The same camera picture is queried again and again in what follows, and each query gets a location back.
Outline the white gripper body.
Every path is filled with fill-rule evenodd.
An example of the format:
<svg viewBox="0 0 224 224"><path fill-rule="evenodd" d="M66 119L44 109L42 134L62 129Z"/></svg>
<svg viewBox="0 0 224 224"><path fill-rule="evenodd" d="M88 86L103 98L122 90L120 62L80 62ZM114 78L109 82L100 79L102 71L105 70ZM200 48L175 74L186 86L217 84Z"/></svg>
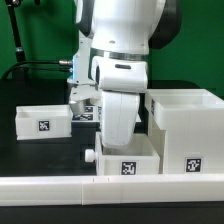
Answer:
<svg viewBox="0 0 224 224"><path fill-rule="evenodd" d="M140 96L102 92L101 137L106 148L127 148L134 132Z"/></svg>

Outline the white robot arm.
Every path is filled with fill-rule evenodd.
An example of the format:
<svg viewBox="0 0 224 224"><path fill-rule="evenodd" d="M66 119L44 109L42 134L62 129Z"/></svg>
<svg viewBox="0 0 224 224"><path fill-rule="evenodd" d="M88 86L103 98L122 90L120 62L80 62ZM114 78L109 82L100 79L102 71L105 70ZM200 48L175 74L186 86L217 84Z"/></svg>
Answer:
<svg viewBox="0 0 224 224"><path fill-rule="evenodd" d="M74 0L79 49L73 56L69 104L84 113L89 99L102 108L101 144L123 149L133 136L140 96L148 88L151 49L179 33L179 0Z"/></svg>

